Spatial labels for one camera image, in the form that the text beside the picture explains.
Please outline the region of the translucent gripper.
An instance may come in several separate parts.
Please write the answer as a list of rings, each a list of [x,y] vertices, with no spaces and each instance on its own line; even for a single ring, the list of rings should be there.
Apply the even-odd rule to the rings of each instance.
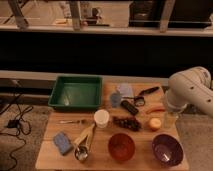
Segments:
[[[165,129],[169,129],[175,125],[181,110],[169,105],[167,102],[164,102],[163,105],[165,107],[163,125]]]

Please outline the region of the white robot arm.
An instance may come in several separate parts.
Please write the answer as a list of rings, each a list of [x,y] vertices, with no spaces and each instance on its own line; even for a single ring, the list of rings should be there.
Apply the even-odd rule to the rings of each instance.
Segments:
[[[188,104],[213,117],[211,74],[206,68],[198,66],[174,73],[168,79],[168,86],[169,89],[162,98],[166,109],[164,128],[173,127]]]

